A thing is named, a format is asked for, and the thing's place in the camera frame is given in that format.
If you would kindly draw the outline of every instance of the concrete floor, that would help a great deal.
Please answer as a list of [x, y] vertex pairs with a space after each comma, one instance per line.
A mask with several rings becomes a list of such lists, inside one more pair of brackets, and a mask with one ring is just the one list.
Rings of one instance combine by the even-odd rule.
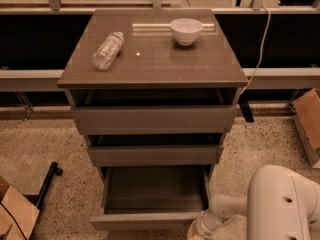
[[[89, 219], [99, 213], [103, 186], [87, 155], [86, 143], [67, 112], [60, 111], [62, 119], [57, 119], [56, 111], [36, 111], [25, 122], [20, 119], [21, 109], [0, 110], [3, 177], [20, 192], [37, 194], [52, 161], [64, 170], [52, 182], [32, 240], [186, 239], [187, 229], [96, 232]], [[261, 115], [255, 116], [254, 123], [236, 118], [210, 181], [211, 194], [246, 195], [255, 170], [267, 164], [285, 166], [320, 183], [320, 170], [310, 167], [291, 116]], [[214, 239], [246, 239], [246, 218], [218, 230]]]

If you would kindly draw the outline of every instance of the cabinet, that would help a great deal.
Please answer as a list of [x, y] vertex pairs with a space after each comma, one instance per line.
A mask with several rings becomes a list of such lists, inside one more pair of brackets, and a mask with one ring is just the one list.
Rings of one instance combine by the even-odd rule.
[[[169, 23], [194, 18], [192, 46]], [[91, 56], [113, 31], [125, 43], [110, 70]], [[247, 79], [210, 10], [96, 11], [58, 85], [104, 183], [97, 230], [183, 227], [208, 205], [208, 180]]]

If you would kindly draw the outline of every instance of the dresser top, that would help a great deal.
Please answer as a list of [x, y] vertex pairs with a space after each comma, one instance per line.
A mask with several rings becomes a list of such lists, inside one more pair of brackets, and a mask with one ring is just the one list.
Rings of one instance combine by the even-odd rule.
[[[192, 18], [204, 24], [191, 46], [176, 43], [170, 22]], [[98, 71], [92, 54], [114, 31], [124, 44], [108, 71]], [[96, 11], [73, 52], [61, 88], [210, 88], [247, 85], [238, 60], [209, 9]]]

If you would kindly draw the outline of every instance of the white robotic hand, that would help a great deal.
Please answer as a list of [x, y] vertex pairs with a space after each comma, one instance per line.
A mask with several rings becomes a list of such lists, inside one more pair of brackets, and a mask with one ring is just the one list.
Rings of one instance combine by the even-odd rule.
[[268, 165], [253, 175], [248, 198], [213, 196], [192, 223], [188, 240], [210, 239], [237, 215], [247, 216], [248, 240], [310, 240], [320, 232], [320, 186], [281, 166]]

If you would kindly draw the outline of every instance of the bowl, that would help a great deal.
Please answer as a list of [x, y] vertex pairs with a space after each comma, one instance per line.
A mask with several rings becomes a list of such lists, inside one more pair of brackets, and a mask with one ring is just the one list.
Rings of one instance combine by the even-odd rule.
[[191, 45], [199, 38], [203, 25], [194, 19], [177, 19], [170, 23], [170, 28], [180, 45]]

